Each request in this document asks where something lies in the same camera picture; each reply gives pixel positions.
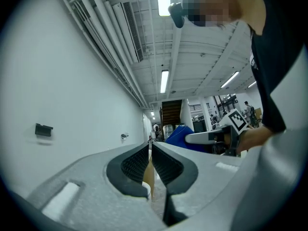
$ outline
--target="hand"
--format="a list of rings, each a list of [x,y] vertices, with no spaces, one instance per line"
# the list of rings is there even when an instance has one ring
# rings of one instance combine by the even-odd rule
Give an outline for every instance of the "hand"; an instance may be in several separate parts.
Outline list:
[[[249,150],[254,146],[263,145],[272,135],[273,132],[265,126],[246,130],[240,134],[240,144],[236,149],[236,153],[239,154],[242,151]],[[230,134],[225,134],[224,140],[225,145],[229,147],[231,144]]]

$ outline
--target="blue cloth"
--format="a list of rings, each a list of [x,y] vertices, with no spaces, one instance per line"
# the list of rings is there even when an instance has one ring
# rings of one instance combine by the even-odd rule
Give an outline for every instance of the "blue cloth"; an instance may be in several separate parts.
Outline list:
[[[173,133],[168,137],[166,143],[172,144],[178,147],[186,148],[193,151],[205,152],[204,146],[200,144],[189,144],[185,142],[185,136],[188,134],[192,134],[192,131],[187,126],[178,126]]]

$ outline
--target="cardboard box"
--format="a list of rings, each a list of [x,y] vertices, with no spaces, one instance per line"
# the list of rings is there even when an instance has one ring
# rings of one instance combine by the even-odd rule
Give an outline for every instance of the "cardboard box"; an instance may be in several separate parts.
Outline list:
[[[143,175],[143,181],[148,183],[151,187],[151,196],[153,197],[153,191],[154,191],[154,166],[152,164],[152,156],[149,159],[148,167],[146,167],[144,175]]]
[[[256,114],[257,120],[261,119],[261,117],[262,117],[261,108],[255,109],[255,114]]]

